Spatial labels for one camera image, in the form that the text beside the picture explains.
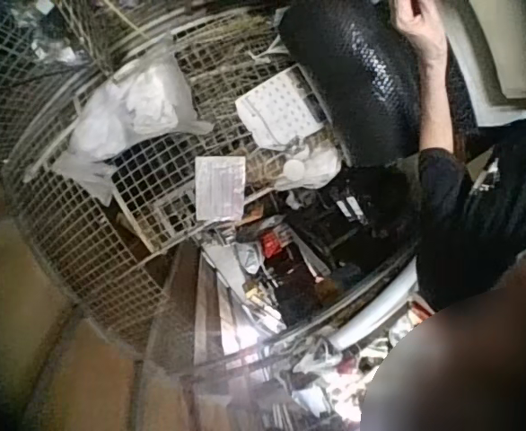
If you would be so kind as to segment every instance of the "black textured bag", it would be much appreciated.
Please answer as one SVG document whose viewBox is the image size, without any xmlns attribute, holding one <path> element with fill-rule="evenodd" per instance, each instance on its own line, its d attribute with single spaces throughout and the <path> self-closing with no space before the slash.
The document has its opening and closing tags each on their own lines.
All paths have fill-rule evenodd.
<svg viewBox="0 0 526 431">
<path fill-rule="evenodd" d="M 319 87 L 353 165 L 384 165 L 417 151 L 416 53 L 390 24 L 386 2 L 295 0 L 279 30 Z M 473 132 L 469 94 L 452 55 L 448 89 L 455 133 Z"/>
</svg>

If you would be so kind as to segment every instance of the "metal grid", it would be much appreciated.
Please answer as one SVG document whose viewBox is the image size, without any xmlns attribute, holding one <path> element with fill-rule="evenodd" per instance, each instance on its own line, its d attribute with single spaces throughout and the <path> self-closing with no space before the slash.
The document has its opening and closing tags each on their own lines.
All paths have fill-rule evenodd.
<svg viewBox="0 0 526 431">
<path fill-rule="evenodd" d="M 34 29 L 18 27 L 0 2 L 0 171 L 25 128 L 74 72 L 39 62 L 33 37 Z"/>
<path fill-rule="evenodd" d="M 175 31 L 176 57 L 188 78 L 207 136 L 169 134 L 135 145 L 116 157 L 120 199 L 153 248 L 166 250 L 196 231 L 194 166 L 200 155 L 247 156 L 248 193 L 267 186 L 281 169 L 276 153 L 260 150 L 239 119 L 235 100 L 289 67 L 291 59 L 253 60 L 275 33 L 272 15 L 225 13 Z"/>
<path fill-rule="evenodd" d="M 92 1 L 55 0 L 54 3 L 98 68 L 105 75 L 111 75 L 113 68 L 110 62 L 109 34 L 105 26 L 95 19 Z"/>
<path fill-rule="evenodd" d="M 244 92 L 290 64 L 287 58 L 280 58 L 271 65 L 258 64 L 246 54 L 249 49 L 259 53 L 272 41 L 268 19 L 271 15 L 261 16 L 241 10 L 204 19 L 176 34 L 178 46 L 181 47 L 179 62 L 196 93 L 197 108 L 202 117 L 215 122 L 216 128 L 212 135 L 201 138 L 182 134 L 159 138 L 136 145 L 116 158 L 114 162 L 119 166 L 119 172 L 115 181 L 122 190 L 122 197 L 128 197 L 126 201 L 134 211 L 144 214 L 145 210 L 153 208 L 153 203 L 159 198 L 174 190 L 182 190 L 182 184 L 192 183 L 193 170 L 185 171 L 182 163 L 193 166 L 196 154 L 248 154 L 256 149 L 237 119 L 233 103 Z M 148 44 L 143 40 L 140 43 L 142 47 L 132 49 L 131 56 L 145 51 L 144 45 L 147 47 Z M 227 56 L 216 51 L 217 44 L 229 49 Z M 198 48 L 204 49 L 207 55 L 202 66 L 194 64 L 197 59 L 193 56 Z M 224 71 L 228 72 L 226 76 L 223 76 Z M 111 339 L 119 337 L 142 352 L 155 315 L 171 316 L 170 325 L 173 327 L 179 327 L 184 321 L 178 310 L 173 308 L 170 292 L 163 291 L 146 270 L 145 261 L 136 259 L 123 243 L 99 202 L 74 182 L 44 169 L 64 151 L 69 136 L 62 137 L 62 133 L 70 129 L 78 110 L 105 79 L 103 74 L 92 69 L 74 74 L 65 85 L 55 89 L 59 91 L 62 87 L 57 99 L 50 95 L 50 104 L 40 106 L 40 114 L 31 124 L 31 115 L 22 121 L 26 131 L 23 136 L 21 133 L 14 135 L 19 142 L 5 166 L 4 184 L 6 195 L 11 198 L 25 233 L 39 251 L 43 263 L 58 274 L 62 287 L 82 303 L 93 319 L 113 336 Z M 268 156 L 255 152 L 250 160 L 256 161 L 258 157 L 266 160 Z M 36 176 L 29 182 L 23 182 L 28 168 L 38 160 L 44 160 L 44 163 L 38 168 Z M 178 168 L 170 171 L 170 163 Z M 145 182 L 138 183 L 139 187 L 145 185 L 143 190 L 130 199 L 126 195 L 129 187 L 133 186 L 130 181 L 144 173 L 147 175 Z M 165 201 L 162 211 L 182 211 L 181 214 L 185 215 L 184 209 L 193 211 L 193 201 Z M 185 208 L 177 207 L 178 202 Z M 165 235 L 159 218 L 140 216 L 139 221 L 142 220 L 153 224 L 157 231 L 152 232 L 156 232 L 156 236 Z M 197 226 L 197 223 L 191 215 L 187 228 L 193 225 Z M 189 233 L 187 228 L 176 236 L 185 238 Z M 165 241 L 157 244 L 165 245 L 168 238 L 167 234 Z M 180 338 L 174 339 L 173 345 L 186 346 L 188 334 L 183 328 L 177 333 Z"/>
<path fill-rule="evenodd" d="M 166 13 L 182 8 L 188 2 L 186 0 L 140 0 L 135 7 L 122 7 L 119 0 L 112 0 L 112 3 L 135 26 L 145 27 L 149 23 L 150 17 L 164 16 Z M 134 30 L 105 5 L 96 12 L 95 20 L 102 28 L 106 29 L 108 34 L 113 34 L 117 40 Z"/>
</svg>

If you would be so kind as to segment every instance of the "plastic bag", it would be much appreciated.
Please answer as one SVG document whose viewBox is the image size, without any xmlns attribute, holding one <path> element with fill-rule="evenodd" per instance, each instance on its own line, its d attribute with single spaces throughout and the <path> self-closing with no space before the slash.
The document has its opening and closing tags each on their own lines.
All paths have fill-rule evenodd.
<svg viewBox="0 0 526 431">
<path fill-rule="evenodd" d="M 80 115 L 69 147 L 51 170 L 75 180 L 107 206 L 115 168 L 102 161 L 166 133 L 204 135 L 212 129 L 212 124 L 197 120 L 191 89 L 171 43 L 164 40 L 142 58 L 127 63 L 113 80 L 95 91 Z"/>
<path fill-rule="evenodd" d="M 256 242 L 242 244 L 235 243 L 235 250 L 241 266 L 251 275 L 257 274 L 263 264 L 263 255 L 260 246 Z"/>
<path fill-rule="evenodd" d="M 279 191 L 320 189 L 334 179 L 341 170 L 341 157 L 332 144 L 321 144 L 305 160 L 296 156 L 285 163 L 283 174 L 276 180 Z"/>
<path fill-rule="evenodd" d="M 196 157 L 198 221 L 241 220 L 245 204 L 245 157 Z"/>
</svg>

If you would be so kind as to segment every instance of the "black shirt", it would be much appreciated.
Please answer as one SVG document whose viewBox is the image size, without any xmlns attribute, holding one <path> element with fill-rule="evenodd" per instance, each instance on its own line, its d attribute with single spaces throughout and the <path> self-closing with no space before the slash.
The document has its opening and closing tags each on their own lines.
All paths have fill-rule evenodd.
<svg viewBox="0 0 526 431">
<path fill-rule="evenodd" d="M 526 120 L 495 143 L 486 190 L 445 150 L 419 155 L 423 191 L 417 260 L 421 295 L 435 310 L 486 292 L 526 249 Z"/>
</svg>

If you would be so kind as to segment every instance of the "sleeve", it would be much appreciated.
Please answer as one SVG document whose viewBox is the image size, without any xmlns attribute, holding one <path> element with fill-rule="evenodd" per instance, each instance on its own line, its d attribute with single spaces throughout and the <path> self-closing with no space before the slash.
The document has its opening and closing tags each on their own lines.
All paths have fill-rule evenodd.
<svg viewBox="0 0 526 431">
<path fill-rule="evenodd" d="M 423 150 L 418 159 L 423 219 L 433 226 L 456 223 L 472 182 L 465 165 L 442 148 Z"/>
</svg>

